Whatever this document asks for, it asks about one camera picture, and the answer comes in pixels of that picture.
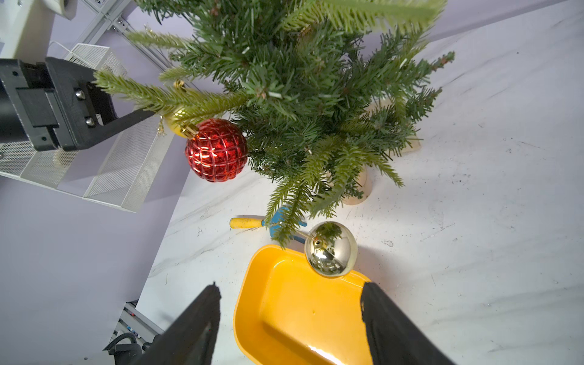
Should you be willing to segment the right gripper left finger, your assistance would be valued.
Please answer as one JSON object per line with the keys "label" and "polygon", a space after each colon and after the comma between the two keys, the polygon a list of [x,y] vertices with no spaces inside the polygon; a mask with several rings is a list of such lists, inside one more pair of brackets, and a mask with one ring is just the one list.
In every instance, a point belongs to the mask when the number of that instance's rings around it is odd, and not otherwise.
{"label": "right gripper left finger", "polygon": [[134,364],[210,365],[221,319],[221,292],[210,284]]}

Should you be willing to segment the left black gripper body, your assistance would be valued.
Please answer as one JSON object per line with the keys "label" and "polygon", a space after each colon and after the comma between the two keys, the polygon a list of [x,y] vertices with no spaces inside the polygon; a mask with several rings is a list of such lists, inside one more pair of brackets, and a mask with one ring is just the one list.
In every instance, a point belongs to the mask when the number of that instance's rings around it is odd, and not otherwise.
{"label": "left black gripper body", "polygon": [[108,93],[94,70],[48,57],[1,60],[1,143],[29,141],[36,151],[88,149],[116,134]]}

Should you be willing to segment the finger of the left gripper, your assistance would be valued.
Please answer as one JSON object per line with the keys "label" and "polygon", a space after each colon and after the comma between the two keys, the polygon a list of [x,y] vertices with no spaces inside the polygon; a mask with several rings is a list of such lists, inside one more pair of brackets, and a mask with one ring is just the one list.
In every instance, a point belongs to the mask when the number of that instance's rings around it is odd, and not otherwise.
{"label": "finger of the left gripper", "polygon": [[68,150],[79,151],[89,149],[147,120],[153,115],[155,113],[152,111],[138,109],[104,126],[97,122],[96,117],[86,117],[82,124],[74,126],[70,130],[71,142],[68,143]]}

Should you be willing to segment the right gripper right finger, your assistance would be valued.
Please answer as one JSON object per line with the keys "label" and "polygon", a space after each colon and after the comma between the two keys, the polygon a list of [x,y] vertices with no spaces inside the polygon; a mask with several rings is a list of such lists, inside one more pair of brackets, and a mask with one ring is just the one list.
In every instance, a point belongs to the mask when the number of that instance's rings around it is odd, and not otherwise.
{"label": "right gripper right finger", "polygon": [[374,364],[454,365],[378,284],[364,284],[360,305]]}

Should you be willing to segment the matte gold ball ornament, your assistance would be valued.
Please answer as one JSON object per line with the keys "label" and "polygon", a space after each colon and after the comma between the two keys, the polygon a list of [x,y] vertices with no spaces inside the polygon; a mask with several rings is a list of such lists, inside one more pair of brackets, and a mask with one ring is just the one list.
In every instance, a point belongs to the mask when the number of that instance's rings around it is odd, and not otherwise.
{"label": "matte gold ball ornament", "polygon": [[161,117],[162,123],[179,137],[191,139],[199,131],[197,122],[189,116],[186,108],[177,108]]}

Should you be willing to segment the yellow plastic tray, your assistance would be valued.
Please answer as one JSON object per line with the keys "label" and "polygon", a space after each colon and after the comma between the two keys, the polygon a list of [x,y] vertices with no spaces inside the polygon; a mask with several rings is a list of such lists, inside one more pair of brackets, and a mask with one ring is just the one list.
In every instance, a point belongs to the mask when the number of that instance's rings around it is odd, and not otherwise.
{"label": "yellow plastic tray", "polygon": [[234,310],[234,337],[256,364],[371,364],[360,298],[369,278],[325,278],[280,246],[250,260]]}

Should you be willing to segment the red glitter ball ornament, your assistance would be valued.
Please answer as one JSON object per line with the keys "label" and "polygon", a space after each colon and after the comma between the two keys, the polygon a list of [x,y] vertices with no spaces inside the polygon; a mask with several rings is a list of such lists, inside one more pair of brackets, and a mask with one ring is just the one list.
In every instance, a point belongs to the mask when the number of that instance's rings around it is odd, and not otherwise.
{"label": "red glitter ball ornament", "polygon": [[210,183],[234,179],[243,171],[248,158],[246,138],[233,123],[209,119],[187,141],[185,156],[192,171]]}

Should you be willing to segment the shiny gold ball ornament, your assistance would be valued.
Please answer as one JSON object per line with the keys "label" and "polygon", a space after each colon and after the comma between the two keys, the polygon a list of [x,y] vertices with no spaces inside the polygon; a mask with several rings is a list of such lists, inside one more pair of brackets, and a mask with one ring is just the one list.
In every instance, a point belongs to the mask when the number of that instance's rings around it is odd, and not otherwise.
{"label": "shiny gold ball ornament", "polygon": [[311,268],[326,278],[340,278],[355,266],[358,246],[345,225],[325,221],[305,235],[304,252]]}

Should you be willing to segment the blue yellow toy rake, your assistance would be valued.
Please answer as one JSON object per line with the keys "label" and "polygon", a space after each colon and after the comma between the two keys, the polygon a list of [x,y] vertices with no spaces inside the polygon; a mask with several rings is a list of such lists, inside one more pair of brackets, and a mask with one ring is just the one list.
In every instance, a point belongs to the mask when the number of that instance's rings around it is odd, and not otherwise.
{"label": "blue yellow toy rake", "polygon": [[276,235],[281,229],[281,222],[283,222],[284,214],[287,212],[287,207],[281,207],[272,216],[270,221],[265,218],[254,217],[233,217],[230,220],[230,228],[232,229],[251,229],[251,228],[268,228],[272,240],[276,240]]}

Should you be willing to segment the small green christmas tree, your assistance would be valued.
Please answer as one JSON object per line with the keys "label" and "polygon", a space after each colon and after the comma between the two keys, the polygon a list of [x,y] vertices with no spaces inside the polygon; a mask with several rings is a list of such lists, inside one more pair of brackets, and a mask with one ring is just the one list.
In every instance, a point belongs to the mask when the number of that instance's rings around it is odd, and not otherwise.
{"label": "small green christmas tree", "polygon": [[190,38],[136,31],[175,67],[160,86],[107,71],[97,86],[160,117],[186,108],[199,124],[229,115],[246,138],[252,170],[275,184],[272,217],[287,207],[276,241],[286,246],[305,217],[333,217],[363,193],[375,167],[401,186],[391,156],[415,139],[440,95],[430,75],[454,53],[428,61],[424,35],[443,1],[140,1],[158,21],[185,18]]}

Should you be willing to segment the white two-tier mesh shelf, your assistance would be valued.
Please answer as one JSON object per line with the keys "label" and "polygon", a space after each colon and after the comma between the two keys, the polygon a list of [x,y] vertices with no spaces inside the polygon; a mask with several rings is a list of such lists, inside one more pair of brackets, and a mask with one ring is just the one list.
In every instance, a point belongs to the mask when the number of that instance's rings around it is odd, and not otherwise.
{"label": "white two-tier mesh shelf", "polygon": [[[124,75],[126,70],[106,47],[77,45],[66,61]],[[134,110],[112,98],[116,119]],[[36,151],[29,141],[1,143],[1,175],[23,183],[136,213],[141,210],[172,144],[158,132],[159,118],[145,121],[79,151]]]}

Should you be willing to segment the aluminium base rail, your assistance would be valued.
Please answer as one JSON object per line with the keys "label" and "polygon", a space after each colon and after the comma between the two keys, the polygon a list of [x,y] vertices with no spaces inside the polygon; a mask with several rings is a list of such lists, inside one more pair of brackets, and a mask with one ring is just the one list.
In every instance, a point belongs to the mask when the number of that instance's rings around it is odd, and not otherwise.
{"label": "aluminium base rail", "polygon": [[111,335],[111,341],[120,335],[131,333],[137,343],[144,346],[147,343],[152,343],[157,335],[164,333],[161,327],[138,311],[136,304],[136,302],[125,303],[120,318]]}

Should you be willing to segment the aluminium enclosure frame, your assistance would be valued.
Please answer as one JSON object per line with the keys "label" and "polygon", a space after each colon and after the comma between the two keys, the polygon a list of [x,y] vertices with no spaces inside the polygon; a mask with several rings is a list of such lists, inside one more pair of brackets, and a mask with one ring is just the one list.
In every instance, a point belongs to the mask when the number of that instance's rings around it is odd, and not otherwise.
{"label": "aluminium enclosure frame", "polygon": [[82,28],[76,43],[111,48],[129,77],[151,85],[158,85],[159,74],[174,63],[166,50],[134,44],[129,35],[143,30],[183,38],[193,35],[193,28],[185,19],[172,17],[157,21],[134,1],[79,1],[75,20],[80,21]]}

